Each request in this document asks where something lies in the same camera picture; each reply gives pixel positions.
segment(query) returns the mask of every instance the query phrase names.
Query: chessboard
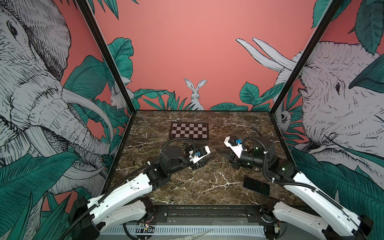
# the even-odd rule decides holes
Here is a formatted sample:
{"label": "chessboard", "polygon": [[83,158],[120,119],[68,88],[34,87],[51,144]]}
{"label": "chessboard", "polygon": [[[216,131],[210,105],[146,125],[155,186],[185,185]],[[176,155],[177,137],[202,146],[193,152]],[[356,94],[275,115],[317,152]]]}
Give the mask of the chessboard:
{"label": "chessboard", "polygon": [[208,123],[172,123],[169,138],[189,137],[194,140],[208,140]]}

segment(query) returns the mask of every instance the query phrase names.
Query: green leaf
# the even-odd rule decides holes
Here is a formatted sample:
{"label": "green leaf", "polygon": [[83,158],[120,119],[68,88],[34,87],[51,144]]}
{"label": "green leaf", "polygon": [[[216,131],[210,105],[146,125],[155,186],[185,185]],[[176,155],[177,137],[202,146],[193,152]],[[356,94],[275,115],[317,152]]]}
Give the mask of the green leaf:
{"label": "green leaf", "polygon": [[289,139],[284,139],[284,141],[286,144],[290,144],[290,145],[294,145],[294,146],[296,146],[298,144],[297,142],[289,140]]}
{"label": "green leaf", "polygon": [[95,14],[95,5],[93,4],[93,0],[88,0],[89,5],[91,6],[93,14]]}
{"label": "green leaf", "polygon": [[275,86],[273,86],[271,89],[263,93],[260,97],[267,97],[267,100],[274,98],[277,94],[281,92],[283,89],[285,83],[279,83]]}
{"label": "green leaf", "polygon": [[[129,58],[133,56],[133,46],[131,40],[128,38],[116,38],[111,44],[108,45],[108,48],[120,75],[130,79],[133,73],[132,60]],[[107,75],[107,77],[108,85],[110,87],[111,85],[114,86],[115,81],[112,75]]]}
{"label": "green leaf", "polygon": [[47,197],[49,209],[53,211],[59,204],[56,202],[55,196],[52,193],[48,193]]}
{"label": "green leaf", "polygon": [[354,86],[367,88],[369,90],[384,93],[384,55],[378,57],[368,65],[350,84],[349,89]]}
{"label": "green leaf", "polygon": [[143,99],[143,100],[144,100],[144,102],[148,103],[150,106],[156,108],[157,110],[165,110],[165,109],[161,108],[159,105],[157,105],[157,104],[155,104],[155,103],[153,103],[147,99]]}
{"label": "green leaf", "polygon": [[75,191],[78,193],[78,199],[80,197],[85,197],[87,200],[91,198],[91,195],[83,187],[78,187],[75,189]]}
{"label": "green leaf", "polygon": [[175,91],[173,91],[167,101],[167,108],[166,108],[167,110],[170,109],[171,106],[175,103],[175,98],[176,98]]}
{"label": "green leaf", "polygon": [[49,217],[41,225],[40,229],[37,231],[36,235],[33,237],[33,240],[56,240],[60,237],[56,233],[64,223],[62,223],[62,218],[65,213],[65,208],[71,195],[69,195],[60,205],[52,211]]}
{"label": "green leaf", "polygon": [[291,123],[291,125],[289,125],[290,128],[294,128],[294,127],[302,127],[303,124],[301,122],[295,122],[295,123]]}
{"label": "green leaf", "polygon": [[137,98],[131,98],[131,101],[132,101],[132,104],[135,107],[135,109],[139,110],[140,109],[140,104],[139,104],[139,101],[137,100]]}
{"label": "green leaf", "polygon": [[32,205],[40,200],[72,163],[80,160],[77,154],[63,152],[50,157],[24,155],[0,168],[0,236],[10,230],[20,217],[32,192]]}
{"label": "green leaf", "polygon": [[332,139],[330,139],[329,137],[325,136],[328,140],[330,140],[331,142],[333,142],[334,144],[336,144],[337,146],[343,148],[345,151],[347,152],[350,152],[356,156],[359,156],[359,157],[362,157],[362,158],[365,158],[369,161],[372,161],[376,164],[379,164],[380,166],[384,167],[384,158],[381,157],[381,156],[378,156],[378,155],[375,155],[375,154],[372,154],[372,153],[365,153],[365,152],[359,152],[359,151],[356,151],[356,150],[352,150],[352,149],[349,149],[349,148],[346,148],[346,147],[343,147],[342,145],[339,145],[337,143],[335,143]]}
{"label": "green leaf", "polygon": [[299,131],[299,130],[296,130],[296,129],[294,129],[294,128],[288,128],[288,131],[287,131],[287,132],[289,132],[289,133],[298,133],[298,134],[301,134],[301,135],[304,136],[304,133],[303,133],[303,132],[301,132],[301,131]]}
{"label": "green leaf", "polygon": [[300,170],[331,197],[339,192],[340,204],[357,215],[367,215],[374,222],[368,239],[384,236],[384,190],[365,176],[338,164],[318,162],[312,155],[296,148],[292,157]]}
{"label": "green leaf", "polygon": [[254,106],[252,108],[252,111],[269,111],[270,110],[269,105],[270,103]]}
{"label": "green leaf", "polygon": [[354,31],[356,31],[356,26],[354,26],[354,27],[349,31],[348,34],[353,33]]}
{"label": "green leaf", "polygon": [[356,36],[359,42],[371,54],[375,54],[380,44],[384,29],[384,4],[372,3],[366,0],[360,5],[356,18]]}
{"label": "green leaf", "polygon": [[[108,103],[102,102],[99,99],[97,100],[92,99],[91,101],[104,111],[104,113],[108,116],[113,128],[124,127],[124,125],[120,123],[120,119],[123,116],[126,116],[125,113],[122,114],[121,112],[118,111],[117,107],[112,107]],[[84,111],[84,113],[88,115],[90,119],[92,119],[95,122],[100,122],[104,127],[107,127],[104,119],[99,114],[85,107],[81,107],[81,109]]]}
{"label": "green leaf", "polygon": [[86,99],[93,99],[104,90],[106,84],[103,63],[89,55],[80,66],[75,67],[64,88]]}
{"label": "green leaf", "polygon": [[[350,4],[351,0],[343,0],[341,6],[336,11],[335,15],[332,18],[332,21],[335,20]],[[313,8],[313,24],[312,28],[316,27],[319,24],[319,21],[329,4],[329,0],[317,0]]]}
{"label": "green leaf", "polygon": [[297,106],[295,108],[292,108],[291,110],[289,110],[290,113],[302,113],[303,112],[303,107],[300,105],[300,106]]}
{"label": "green leaf", "polygon": [[105,9],[104,9],[104,5],[103,5],[103,0],[97,0],[100,4],[100,6],[103,8],[104,12],[105,12]]}
{"label": "green leaf", "polygon": [[193,106],[195,106],[194,104],[191,106],[191,104],[192,104],[192,103],[189,103],[187,106],[185,106],[185,108],[184,108],[183,110],[187,110],[187,109],[189,110],[189,107],[193,107]]}
{"label": "green leaf", "polygon": [[139,89],[136,92],[133,92],[135,98],[141,98],[143,95],[149,98],[157,98],[157,93],[159,93],[160,95],[171,95],[171,93],[167,90]]}
{"label": "green leaf", "polygon": [[240,91],[240,99],[243,103],[251,104],[251,101],[259,97],[259,88],[246,82]]}
{"label": "green leaf", "polygon": [[157,96],[158,96],[158,98],[159,98],[159,103],[160,103],[161,108],[162,108],[162,109],[165,109],[166,106],[165,106],[165,104],[164,104],[163,98],[161,97],[161,95],[160,95],[159,93],[157,93]]}
{"label": "green leaf", "polygon": [[104,0],[105,4],[109,7],[109,9],[113,12],[117,19],[119,19],[119,11],[116,0]]}
{"label": "green leaf", "polygon": [[286,109],[288,110],[289,108],[288,108],[288,106],[289,106],[289,104],[290,104],[290,102],[291,102],[291,96],[292,96],[292,89],[293,89],[293,87],[291,87],[290,89],[289,89],[289,91],[288,91],[288,95],[287,95],[287,101],[286,101]]}
{"label": "green leaf", "polygon": [[184,100],[180,103],[178,110],[182,110],[184,107],[184,102],[187,100],[187,98],[184,98]]}
{"label": "green leaf", "polygon": [[363,175],[363,176],[369,178],[371,181],[373,181],[373,179],[368,174],[363,172],[363,170],[361,170],[361,168],[359,166],[357,166],[357,168],[355,169],[355,172],[360,173],[361,175]]}
{"label": "green leaf", "polygon": [[265,103],[266,101],[269,100],[268,99],[268,96],[264,96],[264,97],[259,97],[259,98],[255,98],[251,101],[251,104],[253,106],[256,106],[256,105],[259,105],[260,103]]}
{"label": "green leaf", "polygon": [[300,137],[299,135],[296,135],[296,134],[286,134],[286,133],[283,133],[283,136],[287,139],[300,139],[300,140],[304,140],[302,137]]}
{"label": "green leaf", "polygon": [[213,111],[228,111],[229,109],[236,107],[236,104],[234,103],[219,103],[210,109]]}
{"label": "green leaf", "polygon": [[236,107],[228,109],[228,111],[248,111],[248,107],[247,106],[236,106]]}
{"label": "green leaf", "polygon": [[300,97],[301,97],[301,94],[298,94],[298,95],[291,101],[291,103],[290,103],[289,106],[288,106],[288,109],[291,109],[291,108],[297,103],[297,101],[300,99]]}
{"label": "green leaf", "polygon": [[23,240],[26,226],[32,209],[32,193],[25,204],[25,207],[14,225],[12,231],[9,233],[7,240]]}

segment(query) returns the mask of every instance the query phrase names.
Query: smartphone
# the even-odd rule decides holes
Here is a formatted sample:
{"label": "smartphone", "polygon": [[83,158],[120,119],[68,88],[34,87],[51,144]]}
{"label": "smartphone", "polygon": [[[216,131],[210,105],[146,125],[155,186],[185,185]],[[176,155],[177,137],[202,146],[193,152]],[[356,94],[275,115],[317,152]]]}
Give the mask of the smartphone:
{"label": "smartphone", "polygon": [[244,177],[243,187],[251,191],[260,193],[261,195],[267,197],[269,196],[269,185],[264,182],[257,181],[249,177]]}

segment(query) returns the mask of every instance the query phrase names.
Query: pink wall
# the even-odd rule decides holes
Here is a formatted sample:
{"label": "pink wall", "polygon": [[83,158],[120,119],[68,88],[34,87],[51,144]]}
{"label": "pink wall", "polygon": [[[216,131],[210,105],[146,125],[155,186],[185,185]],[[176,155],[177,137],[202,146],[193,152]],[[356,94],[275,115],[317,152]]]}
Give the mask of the pink wall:
{"label": "pink wall", "polygon": [[[254,46],[252,37],[259,38],[292,58],[313,32],[315,0],[163,0],[140,5],[117,0],[119,19],[94,2],[107,44],[119,37],[132,40],[130,90],[175,90],[184,99],[192,92],[184,78],[195,86],[207,79],[199,90],[206,110],[223,102],[245,105],[239,98],[245,82],[258,86],[260,94],[275,83],[278,72],[257,63],[236,38]],[[140,109],[152,109],[142,99],[139,103]]]}

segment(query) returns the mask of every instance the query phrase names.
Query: black metal frame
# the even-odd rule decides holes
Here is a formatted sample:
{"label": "black metal frame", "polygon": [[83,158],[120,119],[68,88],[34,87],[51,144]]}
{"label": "black metal frame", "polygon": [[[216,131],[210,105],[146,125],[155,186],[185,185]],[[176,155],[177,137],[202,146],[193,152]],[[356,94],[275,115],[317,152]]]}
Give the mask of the black metal frame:
{"label": "black metal frame", "polygon": [[292,70],[292,73],[289,76],[287,82],[285,83],[283,89],[281,90],[281,93],[279,94],[277,100],[273,104],[270,111],[271,115],[274,115],[276,113],[277,108],[280,106],[281,102],[284,100],[285,96],[287,95],[289,89],[292,87],[292,84],[295,82],[295,80],[299,76],[300,71],[304,67],[308,58],[311,56],[314,48],[316,47],[317,43],[320,41],[322,35],[324,34],[329,23],[332,21],[333,16],[335,15],[336,11],[339,9],[342,3],[343,3],[343,0],[332,0],[332,2],[330,3],[330,6],[328,7],[327,11],[324,13],[316,30],[313,32],[310,41],[305,47],[303,54],[301,55],[295,68]]}
{"label": "black metal frame", "polygon": [[127,103],[129,111],[134,114],[136,112],[135,107],[132,104],[131,99],[128,96],[127,89],[125,88],[125,85],[123,84],[120,73],[118,68],[115,65],[115,62],[111,56],[111,53],[108,49],[108,46],[103,38],[103,35],[100,32],[100,29],[97,25],[97,22],[93,16],[93,13],[91,9],[88,6],[87,0],[76,0],[77,4],[79,5],[80,11],[83,14],[83,17],[85,21],[88,24],[89,29],[91,30],[91,33],[101,51],[101,54],[103,55],[104,61],[107,63],[109,70],[111,71],[111,74],[113,78],[115,79],[120,92],[122,96],[124,97],[125,102]]}

